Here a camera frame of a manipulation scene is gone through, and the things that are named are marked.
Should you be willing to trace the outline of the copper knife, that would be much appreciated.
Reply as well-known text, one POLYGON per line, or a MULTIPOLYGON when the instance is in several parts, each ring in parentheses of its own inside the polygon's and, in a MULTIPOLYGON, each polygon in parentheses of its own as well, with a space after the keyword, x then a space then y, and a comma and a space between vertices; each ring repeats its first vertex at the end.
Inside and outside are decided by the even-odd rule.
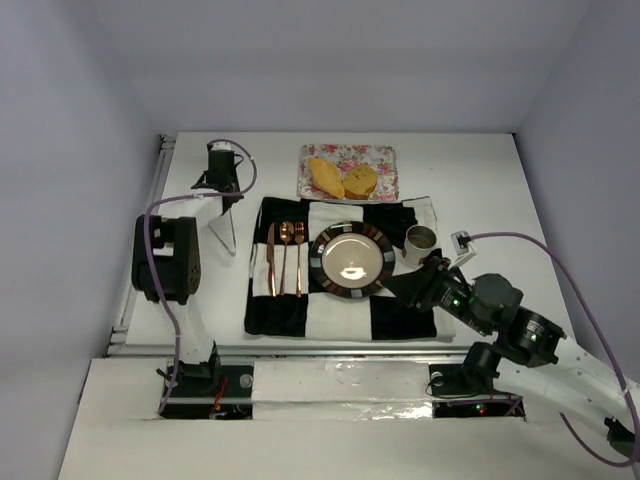
POLYGON ((275 224, 269 226, 267 235, 267 252, 266 259, 268 262, 268 284, 272 297, 276 296, 276 280, 275 280, 275 224))

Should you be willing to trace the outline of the brown round bread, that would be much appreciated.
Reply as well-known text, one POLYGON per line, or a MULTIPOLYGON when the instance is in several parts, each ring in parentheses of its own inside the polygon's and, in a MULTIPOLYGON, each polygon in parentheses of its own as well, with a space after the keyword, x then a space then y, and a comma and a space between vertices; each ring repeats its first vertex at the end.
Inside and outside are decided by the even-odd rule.
POLYGON ((377 180, 376 171, 367 164, 351 168, 342 181, 345 197, 351 200, 367 200, 375 190, 377 180))

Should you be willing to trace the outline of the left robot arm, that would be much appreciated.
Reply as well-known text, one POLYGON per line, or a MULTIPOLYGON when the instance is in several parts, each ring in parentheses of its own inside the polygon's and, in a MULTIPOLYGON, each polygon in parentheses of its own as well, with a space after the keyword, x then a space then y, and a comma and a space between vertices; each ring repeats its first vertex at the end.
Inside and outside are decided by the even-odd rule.
POLYGON ((152 203, 136 219, 131 282, 174 332, 173 363, 163 402, 180 388, 212 391, 219 384, 216 343, 207 333, 196 300, 202 266, 199 237, 208 224, 243 198, 237 166, 242 156, 228 142, 209 147, 207 168, 182 194, 152 203))

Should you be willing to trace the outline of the metal cup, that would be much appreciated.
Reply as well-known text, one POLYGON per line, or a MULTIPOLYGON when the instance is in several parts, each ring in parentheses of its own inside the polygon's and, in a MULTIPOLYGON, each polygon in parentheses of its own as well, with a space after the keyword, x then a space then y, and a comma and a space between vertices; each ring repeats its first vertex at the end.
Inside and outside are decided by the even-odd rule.
POLYGON ((435 251, 438 237, 434 230, 423 225, 411 226, 405 235, 402 255, 411 265, 422 265, 435 251))

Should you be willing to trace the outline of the dark rimmed round plate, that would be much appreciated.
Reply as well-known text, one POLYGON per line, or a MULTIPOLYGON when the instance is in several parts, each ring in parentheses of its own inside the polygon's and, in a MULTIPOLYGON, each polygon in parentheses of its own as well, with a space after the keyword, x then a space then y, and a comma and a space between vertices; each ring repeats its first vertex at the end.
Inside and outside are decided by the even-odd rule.
POLYGON ((311 277, 325 292, 349 300, 381 291, 395 264, 395 251, 387 236, 358 221, 330 225, 309 249, 311 277))

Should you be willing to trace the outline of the aluminium rail frame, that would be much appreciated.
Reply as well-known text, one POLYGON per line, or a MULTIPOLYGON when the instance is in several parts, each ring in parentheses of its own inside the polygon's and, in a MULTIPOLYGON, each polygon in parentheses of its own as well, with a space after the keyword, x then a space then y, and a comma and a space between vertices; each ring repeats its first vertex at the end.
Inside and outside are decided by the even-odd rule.
POLYGON ((244 330, 251 234, 261 200, 295 198, 299 152, 308 143, 389 145, 397 153, 399 195, 429 196, 443 237, 459 230, 486 233, 467 277, 504 275, 524 293, 527 308, 564 329, 571 326, 513 138, 508 134, 234 133, 255 158, 238 170, 246 197, 233 207, 237 255, 230 257, 207 229, 201 244, 204 278, 199 303, 224 359, 249 356, 459 356, 478 340, 460 322, 447 342, 314 341, 255 337, 244 330))

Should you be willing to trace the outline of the silver metal tongs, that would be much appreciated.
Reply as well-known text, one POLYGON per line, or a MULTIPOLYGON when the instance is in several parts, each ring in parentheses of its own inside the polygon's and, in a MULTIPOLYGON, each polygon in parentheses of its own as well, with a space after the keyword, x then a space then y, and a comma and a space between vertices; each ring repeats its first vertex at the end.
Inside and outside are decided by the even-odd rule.
POLYGON ((237 255, 237 238, 231 207, 222 215, 210 220, 207 228, 230 257, 237 255))

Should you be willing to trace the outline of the floral rectangular tray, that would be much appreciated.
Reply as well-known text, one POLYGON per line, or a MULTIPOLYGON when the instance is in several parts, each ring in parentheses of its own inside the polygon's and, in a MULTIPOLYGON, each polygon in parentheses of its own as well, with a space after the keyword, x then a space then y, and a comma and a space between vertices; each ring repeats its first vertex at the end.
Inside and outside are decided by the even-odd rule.
POLYGON ((332 200, 342 202, 395 202, 399 197, 399 180, 396 167, 396 152, 391 146, 362 144, 305 144, 301 147, 298 167, 297 194, 308 200, 332 200), (313 185, 309 159, 318 157, 333 163, 341 172, 342 181, 346 173, 361 164, 373 168, 377 175, 377 186, 367 200, 351 200, 345 196, 336 199, 313 185))

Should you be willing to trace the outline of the yellow oval bread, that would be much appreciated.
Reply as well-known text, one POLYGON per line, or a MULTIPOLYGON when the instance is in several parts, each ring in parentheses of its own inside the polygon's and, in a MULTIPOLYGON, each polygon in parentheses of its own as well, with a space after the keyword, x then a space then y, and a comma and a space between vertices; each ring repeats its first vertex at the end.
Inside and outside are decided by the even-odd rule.
POLYGON ((331 162, 312 157, 309 159, 309 167, 313 185, 336 199, 345 196, 340 170, 331 162))

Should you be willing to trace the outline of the copper spoon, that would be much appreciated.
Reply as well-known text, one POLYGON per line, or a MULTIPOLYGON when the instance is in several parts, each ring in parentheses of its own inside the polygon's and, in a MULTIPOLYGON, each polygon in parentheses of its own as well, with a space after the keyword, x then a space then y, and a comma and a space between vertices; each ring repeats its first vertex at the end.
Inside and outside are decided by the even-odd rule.
POLYGON ((288 252, 287 248, 288 248, 288 244, 293 239, 293 235, 294 235, 293 223, 290 221, 282 222, 280 225, 279 235, 284 245, 281 278, 280 278, 280 285, 279 285, 279 294, 283 296, 285 294, 285 287, 286 287, 286 262, 287 262, 287 252, 288 252))

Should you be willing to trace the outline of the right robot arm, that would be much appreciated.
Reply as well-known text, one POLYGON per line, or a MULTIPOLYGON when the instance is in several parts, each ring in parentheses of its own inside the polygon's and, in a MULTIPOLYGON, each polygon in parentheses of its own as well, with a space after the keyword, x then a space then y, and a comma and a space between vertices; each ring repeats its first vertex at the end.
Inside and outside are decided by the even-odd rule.
POLYGON ((602 362, 551 320, 522 306, 523 293, 503 276, 467 281, 446 259, 382 283, 406 306, 439 308, 478 334, 495 339, 470 348, 460 368, 468 382, 501 385, 606 429, 623 465, 639 460, 639 391, 615 359, 602 362))

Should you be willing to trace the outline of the copper fork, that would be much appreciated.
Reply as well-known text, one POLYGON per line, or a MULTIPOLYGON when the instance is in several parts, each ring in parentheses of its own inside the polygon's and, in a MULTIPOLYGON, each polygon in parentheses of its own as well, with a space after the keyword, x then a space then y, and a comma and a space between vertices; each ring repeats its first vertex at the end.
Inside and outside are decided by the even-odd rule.
POLYGON ((302 245, 305 241, 305 229, 302 221, 295 223, 294 239, 297 245, 296 296, 300 298, 302 296, 302 245))

